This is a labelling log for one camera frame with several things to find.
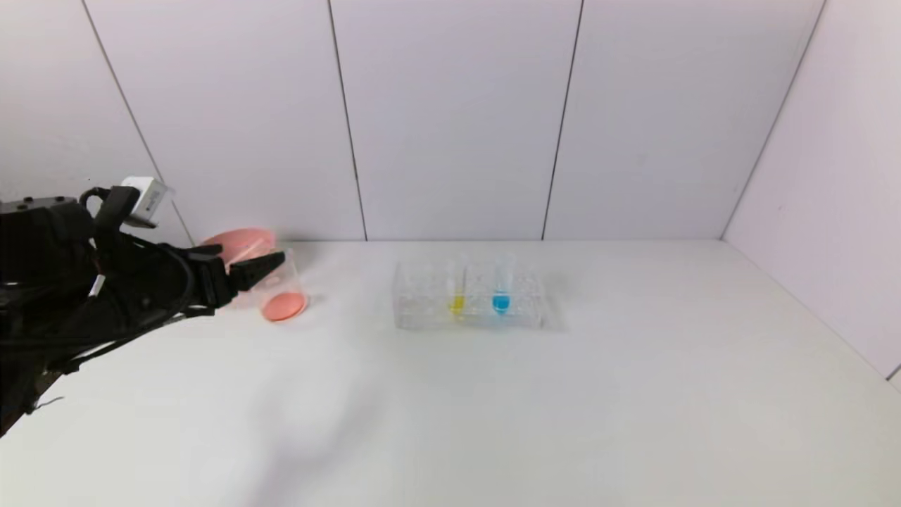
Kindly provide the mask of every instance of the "test tube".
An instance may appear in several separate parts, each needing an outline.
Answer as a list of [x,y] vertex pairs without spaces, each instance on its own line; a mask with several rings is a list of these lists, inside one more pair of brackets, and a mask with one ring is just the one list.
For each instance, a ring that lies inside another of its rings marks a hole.
[[450,268],[448,309],[454,315],[463,313],[463,308],[466,306],[466,267],[466,264],[461,262],[453,264]]
[[497,315],[504,315],[510,309],[510,290],[513,286],[515,258],[504,256],[495,261],[495,294],[491,306]]

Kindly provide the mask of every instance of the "blue liquid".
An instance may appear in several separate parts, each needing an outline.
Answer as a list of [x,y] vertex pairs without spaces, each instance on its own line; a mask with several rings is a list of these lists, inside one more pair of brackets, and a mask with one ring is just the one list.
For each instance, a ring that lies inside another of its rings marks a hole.
[[495,307],[497,315],[504,315],[510,309],[510,295],[506,292],[495,292],[495,297],[491,299],[491,305]]

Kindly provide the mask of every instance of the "white table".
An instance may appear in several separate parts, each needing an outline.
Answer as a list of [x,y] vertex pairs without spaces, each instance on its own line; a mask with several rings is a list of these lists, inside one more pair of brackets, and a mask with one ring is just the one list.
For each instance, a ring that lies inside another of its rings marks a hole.
[[[399,259],[515,252],[543,330],[394,328]],[[313,296],[54,385],[0,505],[901,505],[901,394],[719,242],[297,244]]]

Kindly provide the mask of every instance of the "cable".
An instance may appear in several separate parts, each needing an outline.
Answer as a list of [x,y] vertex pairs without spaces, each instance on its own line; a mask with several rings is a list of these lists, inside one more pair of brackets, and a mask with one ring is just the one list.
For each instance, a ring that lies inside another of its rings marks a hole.
[[103,338],[98,337],[90,337],[89,339],[83,339],[84,336],[60,336],[63,340],[54,340],[52,343],[23,343],[20,340],[9,341],[9,340],[0,340],[0,346],[3,348],[10,347],[13,350],[12,353],[26,353],[26,352],[38,352],[43,353],[49,350],[60,350],[60,349],[68,349],[68,348],[79,348],[84,346],[101,346],[103,344],[113,343],[119,340],[131,340],[137,336],[143,335],[156,329],[158,327],[163,326],[169,320],[173,319],[184,307],[187,306],[191,298],[191,292],[194,288],[194,273],[191,271],[191,267],[187,264],[185,259],[181,258],[180,255],[169,250],[168,248],[162,248],[154,243],[149,241],[145,241],[138,237],[132,237],[135,243],[143,245],[145,247],[150,248],[158,248],[168,254],[170,257],[176,260],[176,262],[181,266],[182,271],[185,274],[185,288],[182,291],[181,296],[175,301],[175,303],[169,307],[166,314],[163,317],[155,319],[153,322],[149,324],[145,324],[144,326],[137,327],[135,329],[129,329],[126,331],[120,331],[118,333],[113,333],[112,335],[105,336]]
[[78,204],[83,207],[87,207],[87,200],[92,197],[98,197],[100,200],[106,200],[110,195],[110,189],[104,189],[103,187],[94,187],[90,190],[85,190],[83,194],[78,198]]
[[[174,324],[174,323],[178,322],[179,320],[183,320],[183,319],[184,319],[184,317],[173,317],[172,319],[162,323],[159,327],[167,326],[169,324]],[[75,372],[78,370],[78,367],[81,366],[83,363],[90,361],[91,359],[95,359],[101,355],[109,354],[110,352],[113,352],[115,349],[119,348],[120,346],[129,344],[132,341],[134,341],[140,337],[141,337],[141,335],[136,335],[136,336],[132,336],[131,338],[119,340],[108,346],[97,349],[88,355],[83,355],[81,357],[76,357],[74,359],[65,361],[59,365],[62,367],[62,368],[59,368],[59,370],[62,371],[63,373]]]

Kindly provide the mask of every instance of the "white wall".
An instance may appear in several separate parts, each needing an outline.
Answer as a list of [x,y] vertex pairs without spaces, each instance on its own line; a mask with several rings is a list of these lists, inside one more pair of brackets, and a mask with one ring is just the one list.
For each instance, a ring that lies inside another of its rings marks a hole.
[[[81,3],[0,3],[0,199],[77,197],[130,175],[157,172]],[[190,246],[171,204],[157,218],[123,231]]]
[[586,0],[545,237],[720,237],[822,3]]
[[196,239],[362,239],[326,0],[88,0]]
[[901,363],[901,2],[829,0],[725,239]]
[[541,238],[579,1],[332,8],[369,238]]

